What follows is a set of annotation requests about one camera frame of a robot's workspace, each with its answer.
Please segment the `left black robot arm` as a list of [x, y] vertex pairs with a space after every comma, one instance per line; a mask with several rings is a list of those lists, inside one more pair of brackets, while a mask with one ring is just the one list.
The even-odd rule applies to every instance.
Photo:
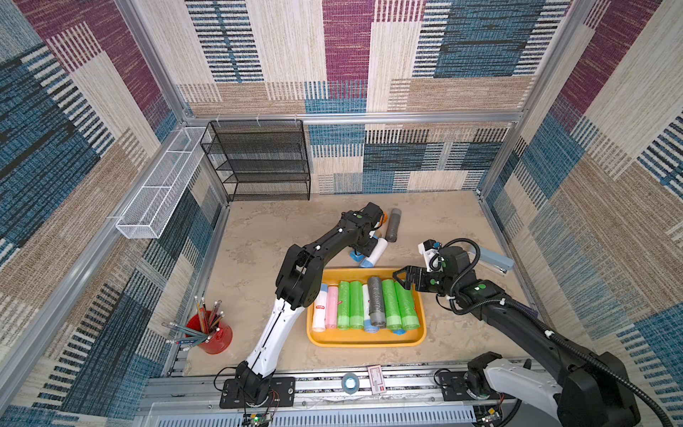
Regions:
[[323, 270], [339, 252], [349, 247], [363, 256], [372, 254], [378, 244], [375, 231], [383, 216], [380, 206], [369, 203], [359, 211], [343, 212], [336, 226], [308, 245], [289, 247], [277, 274], [277, 298], [292, 310], [313, 304], [321, 288]]

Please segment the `white labelled trash bag roll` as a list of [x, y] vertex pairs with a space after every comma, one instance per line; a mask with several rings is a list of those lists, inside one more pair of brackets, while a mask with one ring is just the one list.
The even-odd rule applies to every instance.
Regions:
[[366, 333], [370, 334], [376, 334], [379, 332], [379, 328], [374, 326], [372, 324], [372, 320], [370, 318], [370, 298], [369, 298], [369, 289], [368, 285], [364, 284], [362, 286], [363, 290], [363, 307], [364, 307], [364, 331]]

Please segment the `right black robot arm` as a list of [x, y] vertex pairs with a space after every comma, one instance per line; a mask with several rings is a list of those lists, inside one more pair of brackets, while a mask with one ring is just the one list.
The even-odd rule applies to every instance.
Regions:
[[392, 277], [406, 290], [448, 300], [448, 311], [472, 315], [505, 334], [545, 369], [546, 375], [515, 369], [492, 352], [468, 367], [472, 394], [512, 395], [556, 418], [563, 426], [635, 426], [643, 402], [663, 426], [672, 421], [663, 408], [632, 383], [624, 363], [610, 352], [596, 354], [539, 320], [525, 304], [490, 280], [478, 279], [480, 246], [464, 238], [425, 250], [423, 267], [406, 266]]

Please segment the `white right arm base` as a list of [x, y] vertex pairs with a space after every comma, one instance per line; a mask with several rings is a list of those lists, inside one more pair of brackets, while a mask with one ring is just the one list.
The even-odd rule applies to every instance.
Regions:
[[446, 401], [494, 401], [493, 409], [502, 408], [506, 398], [526, 403], [559, 420], [555, 396], [562, 387], [547, 373], [531, 369], [531, 361], [514, 364], [495, 352], [484, 353], [467, 363], [460, 372], [441, 368], [434, 373], [435, 384]]

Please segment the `white blue-end trash bag roll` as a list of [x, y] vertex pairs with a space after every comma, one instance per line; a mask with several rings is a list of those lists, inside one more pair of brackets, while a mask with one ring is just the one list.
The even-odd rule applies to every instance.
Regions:
[[377, 238], [376, 241], [377, 243], [370, 256], [365, 257], [361, 261], [359, 265], [361, 268], [375, 268], [375, 265], [377, 265], [389, 245], [389, 242], [385, 238]]

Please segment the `pink trash bag roll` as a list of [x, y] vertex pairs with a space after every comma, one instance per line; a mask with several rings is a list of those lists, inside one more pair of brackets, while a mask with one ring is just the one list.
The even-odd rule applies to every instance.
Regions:
[[325, 308], [325, 328], [336, 329], [338, 319], [339, 288], [329, 286], [327, 289], [327, 307]]

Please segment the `light blue trash bag roll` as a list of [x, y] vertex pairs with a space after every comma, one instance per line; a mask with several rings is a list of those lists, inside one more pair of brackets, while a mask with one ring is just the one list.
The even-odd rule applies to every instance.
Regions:
[[356, 250], [351, 250], [350, 251], [350, 258], [355, 262], [355, 263], [361, 263], [365, 257], [363, 254], [357, 252]]

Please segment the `short green trash bag roll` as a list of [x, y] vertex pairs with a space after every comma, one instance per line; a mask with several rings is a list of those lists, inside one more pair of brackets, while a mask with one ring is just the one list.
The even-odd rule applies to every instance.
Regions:
[[350, 328], [364, 328], [363, 284], [360, 281], [350, 283]]

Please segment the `white blue trash bag roll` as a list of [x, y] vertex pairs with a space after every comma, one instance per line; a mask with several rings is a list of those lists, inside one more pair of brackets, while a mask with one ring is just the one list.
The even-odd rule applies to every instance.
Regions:
[[327, 321], [327, 291], [327, 284], [322, 284], [313, 304], [314, 309], [311, 330], [316, 333], [325, 331], [325, 322]]

